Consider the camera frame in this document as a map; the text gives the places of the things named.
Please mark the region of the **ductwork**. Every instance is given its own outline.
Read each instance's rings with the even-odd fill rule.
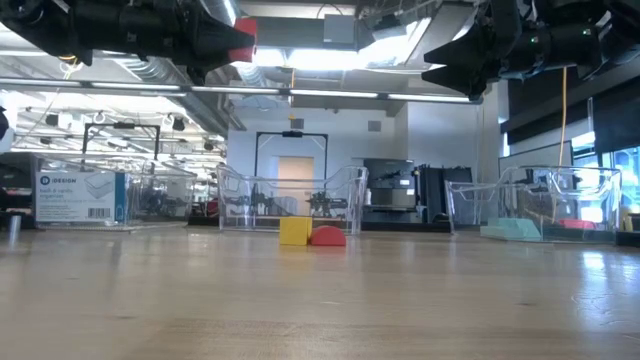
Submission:
[[[229,26],[233,26],[235,19],[239,16],[238,5],[235,0],[200,0],[200,2],[211,16]],[[238,64],[235,68],[242,82],[247,86],[269,87],[274,85],[268,82],[262,69],[256,65],[244,63]]]
[[[189,84],[189,80],[169,60],[162,58],[149,58],[149,61],[140,60],[115,60],[140,80],[149,83],[164,84]],[[171,98],[178,105],[187,110],[193,119],[208,132],[215,132],[226,136],[229,126],[234,130],[245,130],[244,125],[238,120],[230,109],[219,106],[221,102],[205,102],[197,95],[187,93],[184,97]]]

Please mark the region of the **door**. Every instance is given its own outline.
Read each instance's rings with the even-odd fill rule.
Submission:
[[[313,179],[313,158],[312,157],[296,157],[296,156],[280,156],[278,157],[278,180],[279,187],[290,189],[278,190],[278,196],[281,199],[280,206],[291,215],[310,216],[312,184],[310,182],[294,182],[286,180],[311,180]],[[295,208],[292,207],[293,199],[295,199]]]

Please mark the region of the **yellow block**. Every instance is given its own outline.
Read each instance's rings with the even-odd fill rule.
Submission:
[[[310,236],[310,217],[287,216],[280,218],[280,245],[307,245]]]

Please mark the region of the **wall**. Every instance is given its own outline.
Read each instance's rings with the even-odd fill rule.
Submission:
[[[396,115],[394,143],[397,159],[411,159],[409,157],[409,103],[406,103]]]
[[[589,127],[589,121],[587,119],[577,121],[567,125],[565,129],[564,139],[565,141],[571,140],[572,138],[585,134],[589,131],[591,131],[591,129]],[[561,137],[562,129],[554,129],[546,133],[536,135],[524,141],[511,144],[511,155],[521,153],[523,151],[537,149],[543,146],[557,144],[560,142]]]
[[[502,144],[499,98],[494,86],[482,105],[407,103],[395,119],[377,110],[334,114],[323,109],[293,109],[293,115],[305,119],[304,132],[329,135],[328,176],[346,165],[362,165],[363,158],[411,159],[417,165],[471,167],[474,181],[495,182]],[[227,163],[252,175],[256,132],[289,130],[290,114],[291,109],[236,110],[248,131],[229,132]],[[369,120],[382,121],[382,131],[368,132]],[[258,175],[276,177],[279,156],[309,156],[314,158],[314,178],[323,177],[324,151],[313,140],[267,138],[260,138]]]
[[[482,105],[409,103],[408,157],[434,167],[471,167],[474,181],[498,179],[498,92]]]
[[[236,115],[247,131],[230,131],[227,164],[242,174],[253,175],[257,131],[282,132],[290,130],[288,116],[305,119],[305,133],[329,135],[327,175],[331,176],[346,165],[362,164],[362,158],[396,158],[394,118],[378,110],[340,110],[335,114],[324,109],[237,109]],[[381,132],[368,132],[368,121],[379,120]],[[291,139],[274,136],[260,138],[258,175],[272,177],[278,156],[310,156],[314,158],[314,178],[323,177],[324,150],[308,138]]]

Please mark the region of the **clear plastic bin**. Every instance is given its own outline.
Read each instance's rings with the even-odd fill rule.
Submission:
[[[220,229],[277,231],[283,216],[308,216],[359,234],[367,169],[348,166],[326,180],[279,180],[218,165]]]
[[[447,182],[451,231],[547,242],[615,243],[617,169],[515,167],[497,184]]]
[[[136,230],[184,226],[196,174],[130,157],[37,155],[36,226]]]

